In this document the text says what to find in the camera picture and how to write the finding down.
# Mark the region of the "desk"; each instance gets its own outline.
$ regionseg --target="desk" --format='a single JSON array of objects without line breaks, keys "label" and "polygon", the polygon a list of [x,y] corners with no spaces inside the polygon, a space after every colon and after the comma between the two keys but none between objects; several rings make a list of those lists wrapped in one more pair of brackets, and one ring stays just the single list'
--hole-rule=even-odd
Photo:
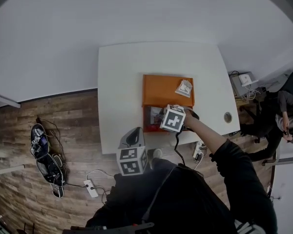
[{"label": "desk", "polygon": [[[98,107],[103,154],[117,152],[121,137],[143,125],[143,74],[192,77],[194,111],[221,135],[240,129],[231,83],[216,45],[187,42],[120,44],[99,49]],[[226,123],[224,114],[232,121]],[[179,144],[196,142],[182,133]],[[174,133],[145,134],[146,148],[173,146]]]}]

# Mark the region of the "orange box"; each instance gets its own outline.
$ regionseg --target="orange box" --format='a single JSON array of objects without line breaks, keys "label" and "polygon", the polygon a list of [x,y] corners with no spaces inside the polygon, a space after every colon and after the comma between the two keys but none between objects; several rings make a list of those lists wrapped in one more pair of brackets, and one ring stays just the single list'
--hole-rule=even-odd
[{"label": "orange box", "polygon": [[[188,80],[192,84],[190,98],[175,93],[182,80]],[[149,117],[147,117],[149,106],[164,108],[168,104],[180,105],[193,108],[194,106],[194,84],[193,78],[175,76],[143,75],[143,131],[165,132],[163,129],[150,130],[147,128]]]}]

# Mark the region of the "power strip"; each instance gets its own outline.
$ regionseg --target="power strip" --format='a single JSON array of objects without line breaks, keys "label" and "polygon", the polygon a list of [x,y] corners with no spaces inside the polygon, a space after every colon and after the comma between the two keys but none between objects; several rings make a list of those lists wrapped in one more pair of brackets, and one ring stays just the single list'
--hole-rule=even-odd
[{"label": "power strip", "polygon": [[99,196],[99,194],[97,193],[97,190],[94,188],[94,185],[93,185],[91,179],[85,180],[84,185],[86,186],[91,197],[98,197]]}]

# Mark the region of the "wood paneling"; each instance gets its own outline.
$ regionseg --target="wood paneling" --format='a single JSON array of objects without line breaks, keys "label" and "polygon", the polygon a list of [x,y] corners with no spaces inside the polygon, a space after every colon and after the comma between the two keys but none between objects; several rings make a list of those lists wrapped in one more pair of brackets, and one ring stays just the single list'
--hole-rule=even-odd
[{"label": "wood paneling", "polygon": [[[68,182],[83,185],[85,175],[95,169],[103,169],[110,174],[119,172],[115,155],[102,155],[98,120],[97,92],[85,92],[23,103],[20,109],[4,107],[0,109],[0,169],[25,164],[25,170],[0,175],[0,214],[8,228],[15,232],[23,224],[35,223],[35,233],[61,233],[70,226],[84,226],[97,209],[102,207],[101,197],[93,199],[86,188],[66,185],[64,197],[55,198],[49,184],[39,173],[35,159],[30,154],[30,129],[35,124],[36,115],[57,124],[61,132],[66,162],[69,169]],[[240,113],[242,122],[250,121],[245,113]],[[46,129],[54,126],[43,122]],[[52,148],[58,152],[58,143],[51,139]],[[254,144],[253,138],[231,138],[247,152],[256,152],[265,147],[264,140]],[[186,164],[194,168],[190,145],[179,147]],[[164,150],[164,158],[179,163],[180,158],[173,148]],[[266,188],[271,169],[254,163],[258,176]],[[214,192],[229,206],[226,187],[215,163],[208,154],[198,170],[205,176]],[[101,173],[89,176],[96,185],[110,189],[114,179]]]}]

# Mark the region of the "black sleeve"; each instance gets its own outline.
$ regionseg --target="black sleeve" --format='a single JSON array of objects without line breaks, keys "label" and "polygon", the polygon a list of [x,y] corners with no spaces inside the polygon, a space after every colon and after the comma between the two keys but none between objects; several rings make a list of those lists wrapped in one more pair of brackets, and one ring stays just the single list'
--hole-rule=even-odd
[{"label": "black sleeve", "polygon": [[227,140],[213,155],[218,171],[225,178],[230,211],[242,223],[262,227],[267,234],[277,233],[276,215],[250,158],[239,146]]}]

